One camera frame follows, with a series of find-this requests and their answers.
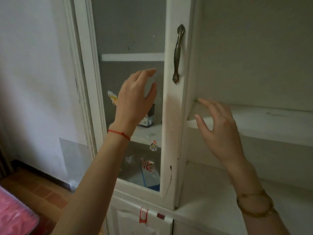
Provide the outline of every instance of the floor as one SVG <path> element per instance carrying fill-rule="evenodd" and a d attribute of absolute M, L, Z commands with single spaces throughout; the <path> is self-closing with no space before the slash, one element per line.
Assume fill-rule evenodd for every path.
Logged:
<path fill-rule="evenodd" d="M 52 232 L 67 206 L 72 193 L 66 189 L 22 168 L 2 179 L 0 185 L 26 204 L 40 216 L 37 232 L 45 228 L 46 234 Z"/>

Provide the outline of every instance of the black baseboard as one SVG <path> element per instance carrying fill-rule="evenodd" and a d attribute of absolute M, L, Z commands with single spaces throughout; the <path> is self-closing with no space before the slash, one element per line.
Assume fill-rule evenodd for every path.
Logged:
<path fill-rule="evenodd" d="M 64 181 L 61 181 L 61 180 L 59 180 L 59 179 L 57 179 L 57 178 L 55 178 L 53 176 L 50 176 L 47 173 L 44 173 L 44 172 L 42 172 L 42 171 L 40 171 L 40 170 L 30 166 L 30 165 L 27 165 L 24 162 L 21 162 L 19 160 L 13 160 L 11 162 L 11 164 L 12 164 L 14 170 L 16 170 L 18 167 L 21 167 L 21 168 L 23 168 L 23 169 L 25 169 L 25 170 L 27 170 L 29 172 L 32 172 L 32 173 L 34 173 L 34 174 L 36 174 L 36 175 L 38 175 L 40 177 L 43 177 L 43 178 L 51 181 L 52 183 L 57 184 L 58 186 L 61 186 L 64 189 L 72 192 L 71 186 L 69 184 L 67 184 Z"/>

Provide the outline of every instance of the shelf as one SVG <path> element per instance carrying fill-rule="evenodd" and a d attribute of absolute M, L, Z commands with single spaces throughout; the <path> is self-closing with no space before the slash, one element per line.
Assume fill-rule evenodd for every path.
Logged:
<path fill-rule="evenodd" d="M 164 62 L 164 53 L 146 54 L 103 54 L 104 62 Z"/>
<path fill-rule="evenodd" d="M 313 112 L 241 105 L 229 108 L 243 136 L 313 146 Z M 189 114 L 188 127 L 198 128 L 195 114 L 203 117 L 209 129 L 213 128 L 208 109 L 198 102 Z"/>
<path fill-rule="evenodd" d="M 313 234 L 313 191 L 267 180 L 262 185 L 290 234 Z M 247 234 L 235 191 L 222 169 L 189 162 L 175 213 L 208 233 Z"/>
<path fill-rule="evenodd" d="M 154 140 L 157 141 L 157 147 L 161 148 L 162 141 L 162 124 L 153 125 L 149 128 L 137 126 L 131 141 L 150 145 Z"/>

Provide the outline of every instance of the metal handle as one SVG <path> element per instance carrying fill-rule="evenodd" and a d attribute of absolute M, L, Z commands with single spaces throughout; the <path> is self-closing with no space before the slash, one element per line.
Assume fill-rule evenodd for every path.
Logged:
<path fill-rule="evenodd" d="M 184 33 L 185 33 L 185 27 L 183 26 L 183 24 L 181 24 L 177 28 L 177 43 L 176 43 L 175 52 L 174 52 L 174 75 L 173 75 L 174 83 L 178 83 L 179 81 L 178 65 L 179 65 L 179 59 L 180 59 L 180 49 L 182 46 L 182 37 Z"/>

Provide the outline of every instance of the gray patch on wall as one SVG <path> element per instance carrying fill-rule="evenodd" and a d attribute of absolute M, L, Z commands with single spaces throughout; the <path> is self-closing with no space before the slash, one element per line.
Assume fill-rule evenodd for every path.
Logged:
<path fill-rule="evenodd" d="M 88 147 L 63 138 L 60 138 L 60 145 L 67 171 L 68 183 L 71 189 L 75 190 L 91 163 Z"/>

